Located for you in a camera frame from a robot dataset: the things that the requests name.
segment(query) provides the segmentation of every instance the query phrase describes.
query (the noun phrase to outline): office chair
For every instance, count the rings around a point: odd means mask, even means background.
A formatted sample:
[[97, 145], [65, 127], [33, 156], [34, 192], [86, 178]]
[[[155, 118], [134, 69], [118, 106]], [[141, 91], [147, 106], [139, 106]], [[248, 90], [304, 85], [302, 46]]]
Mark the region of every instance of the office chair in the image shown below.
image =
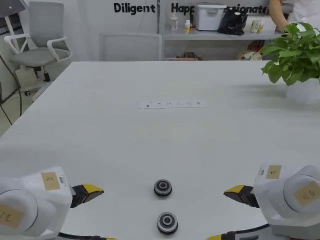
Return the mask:
[[161, 61], [163, 42], [160, 34], [100, 34], [101, 62]]
[[[10, 59], [12, 63], [43, 68], [47, 83], [36, 93], [36, 99], [51, 84], [46, 66], [70, 59], [73, 52], [64, 35], [63, 3], [31, 1], [28, 10], [30, 33], [6, 36], [4, 40], [15, 53]], [[18, 50], [12, 41], [20, 38], [25, 38], [25, 41], [21, 50]], [[37, 48], [24, 51], [29, 41], [32, 41]]]

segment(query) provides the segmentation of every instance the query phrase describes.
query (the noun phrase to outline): small bottle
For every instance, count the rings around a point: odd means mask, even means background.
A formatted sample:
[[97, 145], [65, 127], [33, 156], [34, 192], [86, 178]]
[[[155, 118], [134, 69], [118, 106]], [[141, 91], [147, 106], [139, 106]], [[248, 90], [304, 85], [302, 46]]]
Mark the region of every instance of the small bottle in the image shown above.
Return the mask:
[[184, 33], [185, 33], [185, 34], [189, 34], [189, 33], [190, 33], [190, 20], [186, 20], [186, 21], [185, 21]]
[[178, 30], [178, 17], [176, 16], [175, 12], [173, 12], [171, 14], [170, 20], [171, 20], [171, 24], [172, 24], [171, 30], [177, 31]]
[[259, 28], [258, 28], [258, 34], [260, 34], [262, 32], [262, 30], [264, 29], [264, 26], [260, 24]]

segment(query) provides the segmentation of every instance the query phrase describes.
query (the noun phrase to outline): white shirt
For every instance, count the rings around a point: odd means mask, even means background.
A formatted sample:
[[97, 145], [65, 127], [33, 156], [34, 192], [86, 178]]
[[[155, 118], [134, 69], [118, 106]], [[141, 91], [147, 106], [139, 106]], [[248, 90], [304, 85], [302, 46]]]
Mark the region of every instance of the white shirt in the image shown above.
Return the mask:
[[290, 22], [307, 22], [320, 29], [320, 0], [294, 0]]

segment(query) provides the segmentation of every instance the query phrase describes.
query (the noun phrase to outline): person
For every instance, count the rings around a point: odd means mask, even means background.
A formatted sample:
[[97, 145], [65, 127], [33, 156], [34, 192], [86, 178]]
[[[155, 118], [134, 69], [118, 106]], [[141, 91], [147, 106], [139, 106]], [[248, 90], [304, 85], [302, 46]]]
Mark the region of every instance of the person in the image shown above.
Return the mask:
[[269, 14], [281, 32], [285, 31], [289, 23], [301, 22], [307, 22], [320, 29], [320, 0], [293, 0], [293, 12], [289, 20], [284, 17], [282, 2], [283, 0], [269, 1]]

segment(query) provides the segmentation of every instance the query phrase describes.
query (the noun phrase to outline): metal bearing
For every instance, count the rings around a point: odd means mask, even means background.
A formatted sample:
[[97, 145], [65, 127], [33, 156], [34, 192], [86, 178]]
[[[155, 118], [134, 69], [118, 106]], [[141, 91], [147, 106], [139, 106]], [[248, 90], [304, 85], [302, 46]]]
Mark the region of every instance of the metal bearing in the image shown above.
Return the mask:
[[160, 233], [171, 235], [178, 230], [178, 220], [171, 212], [163, 212], [158, 217], [157, 227]]
[[161, 179], [156, 181], [156, 183], [154, 184], [154, 193], [160, 198], [169, 196], [171, 192], [172, 186], [168, 180]]

